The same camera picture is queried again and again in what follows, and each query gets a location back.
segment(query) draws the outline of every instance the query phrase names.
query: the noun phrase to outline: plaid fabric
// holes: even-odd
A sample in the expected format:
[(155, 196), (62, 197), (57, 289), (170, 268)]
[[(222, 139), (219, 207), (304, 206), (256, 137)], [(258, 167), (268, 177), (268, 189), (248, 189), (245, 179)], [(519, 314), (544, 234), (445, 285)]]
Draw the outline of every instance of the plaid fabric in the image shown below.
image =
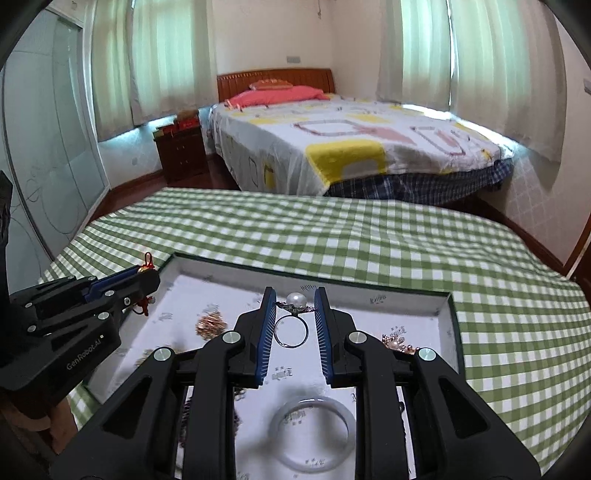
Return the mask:
[(513, 160), (498, 160), (481, 170), (447, 175), (404, 173), (376, 175), (332, 184), (327, 197), (369, 200), (401, 200), (422, 205), (446, 205), (485, 187), (496, 186), (513, 172)]
[[(591, 310), (509, 229), (401, 202), (164, 189), (92, 222), (43, 279), (104, 277), (174, 251), (321, 278), (452, 292), (468, 383), (543, 471), (591, 406)], [(77, 421), (95, 410), (70, 394)]]

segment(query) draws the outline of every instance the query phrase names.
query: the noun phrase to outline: white pearl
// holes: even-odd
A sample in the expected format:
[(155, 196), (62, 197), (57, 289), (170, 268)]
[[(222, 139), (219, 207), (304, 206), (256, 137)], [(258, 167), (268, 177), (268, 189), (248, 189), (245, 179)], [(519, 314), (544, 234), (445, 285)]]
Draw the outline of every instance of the white pearl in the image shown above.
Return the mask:
[(295, 293), (290, 293), (287, 296), (286, 303), (291, 304), (294, 307), (301, 308), (301, 307), (305, 307), (306, 305), (308, 305), (308, 300), (306, 300), (306, 297), (303, 294), (295, 292)]

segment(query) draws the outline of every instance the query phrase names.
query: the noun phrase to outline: headboard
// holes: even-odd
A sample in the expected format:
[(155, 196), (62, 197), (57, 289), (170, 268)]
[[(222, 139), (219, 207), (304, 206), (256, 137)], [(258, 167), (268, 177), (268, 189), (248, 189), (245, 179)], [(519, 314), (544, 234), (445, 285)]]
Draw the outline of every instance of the headboard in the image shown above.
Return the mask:
[(217, 76), (219, 101), (248, 90), (251, 83), (264, 79), (286, 80), (293, 85), (308, 85), (321, 88), (324, 93), (335, 92), (335, 80), (330, 69), (269, 69), (225, 73)]

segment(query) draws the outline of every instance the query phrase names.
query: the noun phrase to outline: green checkered tablecloth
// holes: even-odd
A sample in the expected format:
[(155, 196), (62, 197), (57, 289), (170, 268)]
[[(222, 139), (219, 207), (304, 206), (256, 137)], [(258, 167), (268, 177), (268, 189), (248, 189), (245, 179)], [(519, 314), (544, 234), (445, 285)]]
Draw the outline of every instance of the green checkered tablecloth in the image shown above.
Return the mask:
[[(374, 200), (164, 189), (91, 223), (44, 279), (104, 277), (175, 251), (323, 278), (453, 292), (469, 384), (546, 471), (591, 406), (591, 310), (509, 229)], [(97, 405), (78, 387), (77, 422)]]

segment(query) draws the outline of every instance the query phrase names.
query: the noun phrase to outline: silver ring band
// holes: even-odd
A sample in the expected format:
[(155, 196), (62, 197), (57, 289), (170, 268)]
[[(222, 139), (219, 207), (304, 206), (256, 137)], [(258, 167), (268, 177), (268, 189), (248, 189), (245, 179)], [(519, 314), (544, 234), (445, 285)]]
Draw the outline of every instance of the silver ring band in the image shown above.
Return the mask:
[[(279, 322), (287, 317), (297, 318), (301, 323), (304, 324), (304, 327), (306, 328), (306, 337), (301, 341), (301, 343), (298, 343), (297, 345), (288, 345), (287, 343), (283, 343), (281, 340), (279, 340), (279, 337), (277, 336), (277, 326), (279, 325)], [(310, 335), (310, 329), (308, 328), (308, 324), (304, 321), (303, 318), (301, 318), (297, 315), (289, 314), (289, 315), (284, 315), (283, 317), (279, 318), (279, 320), (277, 320), (275, 322), (275, 326), (273, 327), (273, 335), (275, 336), (275, 340), (277, 341), (277, 343), (279, 343), (279, 345), (281, 345), (283, 348), (298, 348), (299, 346), (302, 346), (304, 343), (306, 343), (306, 341), (308, 340), (308, 336)]]
[[(302, 408), (309, 408), (309, 407), (321, 407), (326, 408), (334, 413), (336, 413), (341, 420), (345, 422), (347, 426), (347, 444), (345, 448), (340, 453), (339, 456), (328, 460), (322, 466), (314, 466), (314, 465), (306, 465), (303, 463), (297, 463), (289, 458), (285, 452), (279, 450), (280, 442), (278, 441), (279, 437), (279, 428), (283, 419), (288, 416), (290, 413), (293, 413), (297, 410), (301, 410)], [(345, 407), (342, 403), (337, 402), (336, 400), (328, 397), (314, 397), (314, 398), (298, 398), (295, 401), (291, 401), (283, 405), (277, 413), (275, 413), (273, 419), (271, 420), (271, 425), (269, 427), (269, 444), (273, 447), (273, 453), (277, 457), (277, 459), (283, 463), (283, 465), (295, 470), (297, 472), (302, 473), (320, 473), (320, 472), (327, 472), (334, 468), (337, 468), (341, 463), (343, 463), (347, 457), (351, 454), (351, 452), (355, 448), (356, 442), (356, 422), (353, 414)]]

